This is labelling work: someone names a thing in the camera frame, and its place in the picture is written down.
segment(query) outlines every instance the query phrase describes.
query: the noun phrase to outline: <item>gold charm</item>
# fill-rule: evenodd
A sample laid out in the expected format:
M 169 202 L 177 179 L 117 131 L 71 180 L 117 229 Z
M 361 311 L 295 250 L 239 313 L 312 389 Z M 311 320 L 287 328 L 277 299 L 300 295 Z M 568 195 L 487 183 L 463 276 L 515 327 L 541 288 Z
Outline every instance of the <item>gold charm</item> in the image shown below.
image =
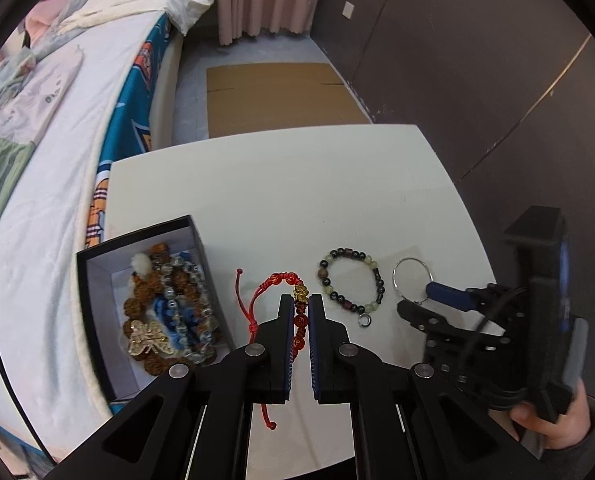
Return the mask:
M 169 338 L 162 331 L 162 326 L 157 321 L 142 323 L 139 319 L 134 319 L 131 321 L 131 330 L 129 354 L 137 356 L 144 351 L 156 349 L 168 355 L 174 353 Z
M 304 285 L 294 287 L 294 297 L 296 303 L 308 303 L 308 289 Z

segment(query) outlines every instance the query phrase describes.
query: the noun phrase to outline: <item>gray floor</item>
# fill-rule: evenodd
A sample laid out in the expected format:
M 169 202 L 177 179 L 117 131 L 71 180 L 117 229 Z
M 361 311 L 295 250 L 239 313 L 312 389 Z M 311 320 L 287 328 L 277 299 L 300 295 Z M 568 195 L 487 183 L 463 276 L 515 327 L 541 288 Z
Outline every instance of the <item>gray floor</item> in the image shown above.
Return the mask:
M 180 59 L 175 91 L 173 144 L 209 138 L 207 68 L 269 62 L 329 61 L 307 36 L 267 34 L 257 38 L 241 38 L 229 46 L 219 46 L 217 40 L 187 40 Z

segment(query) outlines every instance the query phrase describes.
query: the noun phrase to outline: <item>black box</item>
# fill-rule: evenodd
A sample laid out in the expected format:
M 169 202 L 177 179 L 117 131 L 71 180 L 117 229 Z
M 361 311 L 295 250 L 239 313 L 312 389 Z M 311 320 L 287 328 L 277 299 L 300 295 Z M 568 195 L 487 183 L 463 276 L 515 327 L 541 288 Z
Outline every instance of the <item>black box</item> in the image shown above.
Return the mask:
M 202 241 L 190 216 L 140 229 L 80 251 L 78 282 L 84 330 L 95 374 L 108 402 L 131 399 L 155 378 L 127 352 L 128 340 L 122 335 L 126 320 L 122 307 L 129 297 L 131 258 L 161 242 L 169 245 L 171 254 L 189 251 L 204 274 L 207 294 L 222 334 L 216 344 L 215 362 L 234 348 Z

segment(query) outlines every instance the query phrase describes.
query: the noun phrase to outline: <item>wall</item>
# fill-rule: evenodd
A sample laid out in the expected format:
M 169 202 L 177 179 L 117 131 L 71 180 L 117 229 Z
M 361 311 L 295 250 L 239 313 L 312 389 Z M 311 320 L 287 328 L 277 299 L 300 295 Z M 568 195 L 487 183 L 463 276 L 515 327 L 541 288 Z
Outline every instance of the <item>wall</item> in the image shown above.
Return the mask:
M 529 205 L 564 210 L 595 396 L 595 41 L 585 27 L 561 0 L 320 0 L 311 36 L 376 123 L 420 126 L 500 283 L 514 282 L 501 232 Z M 579 478 L 594 461 L 595 435 Z

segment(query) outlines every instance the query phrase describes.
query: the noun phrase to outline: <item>hand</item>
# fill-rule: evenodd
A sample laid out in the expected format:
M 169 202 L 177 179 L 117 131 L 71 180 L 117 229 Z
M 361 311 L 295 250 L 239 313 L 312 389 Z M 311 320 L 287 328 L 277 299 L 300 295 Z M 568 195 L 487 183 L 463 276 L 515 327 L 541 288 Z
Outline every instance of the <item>hand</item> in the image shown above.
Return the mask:
M 546 437 L 546 449 L 564 449 L 579 444 L 591 429 L 591 414 L 586 398 L 586 388 L 580 379 L 575 398 L 566 415 L 560 415 L 556 424 L 539 418 L 535 406 L 523 402 L 511 410 L 511 419 L 527 430 L 541 433 Z

